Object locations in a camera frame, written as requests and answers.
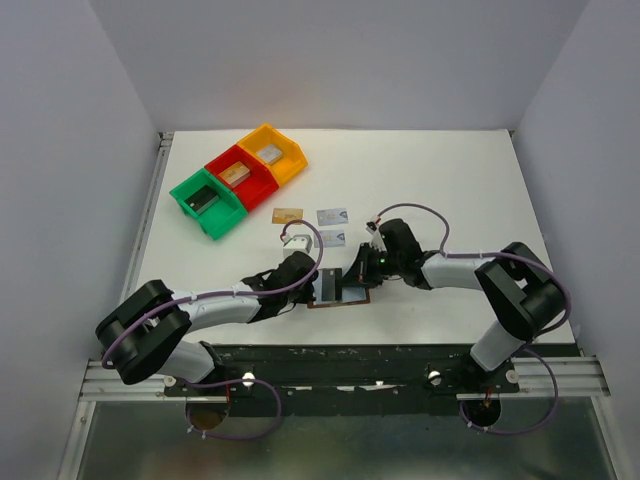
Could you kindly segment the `brown leather card holder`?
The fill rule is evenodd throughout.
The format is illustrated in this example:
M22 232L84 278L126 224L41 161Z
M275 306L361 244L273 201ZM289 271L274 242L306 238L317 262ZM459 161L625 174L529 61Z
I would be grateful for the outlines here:
M368 304L370 302L369 290L363 287L343 287L342 301L339 303L318 304L316 300L307 304L309 309L343 307L350 305Z

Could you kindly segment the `black credit card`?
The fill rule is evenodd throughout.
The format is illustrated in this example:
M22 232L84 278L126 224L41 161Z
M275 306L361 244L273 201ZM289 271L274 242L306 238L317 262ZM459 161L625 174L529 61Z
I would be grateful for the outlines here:
M321 269L314 287L318 304L339 303L342 301L342 269Z

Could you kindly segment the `silver VIP credit card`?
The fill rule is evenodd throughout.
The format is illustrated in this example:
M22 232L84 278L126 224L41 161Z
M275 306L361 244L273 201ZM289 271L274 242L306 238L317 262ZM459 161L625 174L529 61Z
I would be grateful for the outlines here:
M331 226L347 224L348 212L345 208L320 209L316 211L319 226Z

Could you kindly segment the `gold credit card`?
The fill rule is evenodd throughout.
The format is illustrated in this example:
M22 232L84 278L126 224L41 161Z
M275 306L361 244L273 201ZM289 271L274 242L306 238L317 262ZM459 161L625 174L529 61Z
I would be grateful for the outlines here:
M300 208L274 208L272 212L272 223L285 225L294 220L302 220L304 210Z

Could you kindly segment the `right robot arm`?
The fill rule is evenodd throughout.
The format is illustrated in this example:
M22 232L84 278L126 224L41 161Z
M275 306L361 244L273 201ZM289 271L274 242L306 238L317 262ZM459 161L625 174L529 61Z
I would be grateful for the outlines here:
M570 312L570 298L540 259L523 243L487 254L452 254L424 250L409 225L393 219L373 229L359 246L342 285L372 289L390 277L421 290L457 288L484 293L496 320L466 354L460 372L487 377L549 324Z

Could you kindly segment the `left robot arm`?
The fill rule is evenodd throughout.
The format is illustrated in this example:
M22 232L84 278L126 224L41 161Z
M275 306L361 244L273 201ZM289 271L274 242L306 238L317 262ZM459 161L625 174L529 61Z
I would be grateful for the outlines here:
M189 343L191 332L226 324L250 324L277 316L312 297L317 265L296 251L275 269L243 278L227 290L186 293L151 280L96 327L105 369L126 385L163 373L191 383L212 380L222 363L204 342Z

